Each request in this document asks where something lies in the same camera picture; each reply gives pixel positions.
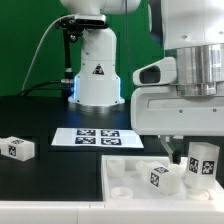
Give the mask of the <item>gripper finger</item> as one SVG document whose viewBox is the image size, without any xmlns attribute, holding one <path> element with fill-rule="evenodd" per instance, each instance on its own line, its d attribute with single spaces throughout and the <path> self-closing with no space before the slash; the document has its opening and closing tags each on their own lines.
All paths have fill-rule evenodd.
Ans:
<svg viewBox="0 0 224 224">
<path fill-rule="evenodd" d="M 173 138 L 170 136 L 161 135 L 160 142 L 168 153 L 170 163 L 179 164 L 181 162 L 181 151 L 174 146 Z"/>
</svg>

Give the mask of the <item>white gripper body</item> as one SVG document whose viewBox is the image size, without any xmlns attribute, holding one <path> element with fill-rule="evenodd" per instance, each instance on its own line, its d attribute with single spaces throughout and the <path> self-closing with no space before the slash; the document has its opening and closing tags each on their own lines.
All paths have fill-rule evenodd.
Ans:
<svg viewBox="0 0 224 224">
<path fill-rule="evenodd" d="M 141 87 L 131 98 L 139 135 L 224 136 L 224 96 L 179 97 L 173 86 Z"/>
</svg>

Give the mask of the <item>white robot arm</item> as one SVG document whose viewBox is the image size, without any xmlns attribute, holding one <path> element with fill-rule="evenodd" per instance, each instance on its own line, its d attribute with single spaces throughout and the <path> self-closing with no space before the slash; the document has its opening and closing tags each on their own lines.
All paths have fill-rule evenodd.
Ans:
<svg viewBox="0 0 224 224">
<path fill-rule="evenodd" d="M 60 0 L 83 36 L 72 105 L 105 111 L 122 105 L 109 14 L 141 0 Z M 140 135 L 224 136 L 224 0 L 149 0 L 151 34 L 163 59 L 136 70 L 131 126 Z"/>
</svg>

